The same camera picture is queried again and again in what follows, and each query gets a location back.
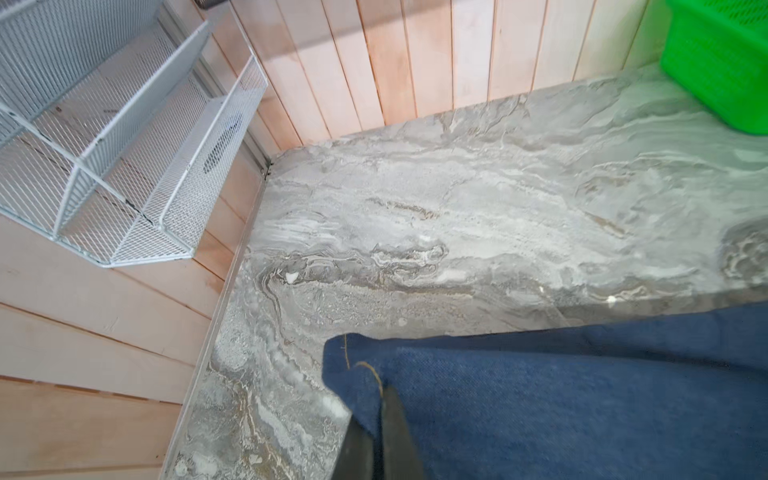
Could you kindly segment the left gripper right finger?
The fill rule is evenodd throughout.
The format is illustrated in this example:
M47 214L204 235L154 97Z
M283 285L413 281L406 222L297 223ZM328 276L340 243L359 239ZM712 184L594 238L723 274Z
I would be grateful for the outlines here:
M383 391L380 418L384 478L424 480L424 466L411 437L404 406L393 386Z

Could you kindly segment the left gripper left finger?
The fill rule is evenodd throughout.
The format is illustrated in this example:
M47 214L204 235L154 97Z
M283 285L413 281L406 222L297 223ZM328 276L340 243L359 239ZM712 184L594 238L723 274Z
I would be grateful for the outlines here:
M374 459L372 436L351 417L330 479L372 480Z

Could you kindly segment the dark blue denim trousers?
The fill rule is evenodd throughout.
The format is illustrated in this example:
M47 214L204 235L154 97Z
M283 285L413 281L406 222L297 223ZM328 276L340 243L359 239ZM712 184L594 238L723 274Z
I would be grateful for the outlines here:
M423 339L344 334L322 378L372 436L393 386L426 479L763 479L767 306Z

